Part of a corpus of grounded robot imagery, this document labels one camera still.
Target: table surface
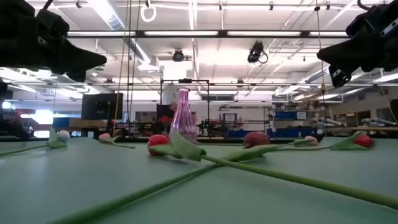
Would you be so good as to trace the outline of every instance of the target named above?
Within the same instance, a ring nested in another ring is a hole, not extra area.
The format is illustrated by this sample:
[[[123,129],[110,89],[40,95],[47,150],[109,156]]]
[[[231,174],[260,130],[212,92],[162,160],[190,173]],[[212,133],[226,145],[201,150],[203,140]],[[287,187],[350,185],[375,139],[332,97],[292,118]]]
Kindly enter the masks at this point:
[[[340,138],[325,138],[328,146]],[[250,162],[398,198],[398,140],[372,151],[273,152]],[[0,151],[43,142],[0,142]],[[150,157],[74,138],[67,149],[0,157],[0,223],[47,223],[209,162]],[[221,157],[239,146],[204,146]],[[221,167],[134,202],[95,223],[397,223],[398,211],[324,190]]]

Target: vase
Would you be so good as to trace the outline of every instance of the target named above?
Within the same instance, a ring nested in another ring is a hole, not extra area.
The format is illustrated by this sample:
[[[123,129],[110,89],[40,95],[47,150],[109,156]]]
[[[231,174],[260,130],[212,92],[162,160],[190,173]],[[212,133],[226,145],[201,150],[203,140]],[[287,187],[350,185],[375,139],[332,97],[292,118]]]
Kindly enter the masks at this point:
[[[196,144],[197,143],[197,131],[195,124],[193,123],[191,110],[188,103],[188,92],[187,88],[181,88],[178,90],[179,98],[177,110],[173,117],[172,126],[170,129],[169,137],[172,138],[173,134],[178,131],[182,137],[186,140]]]

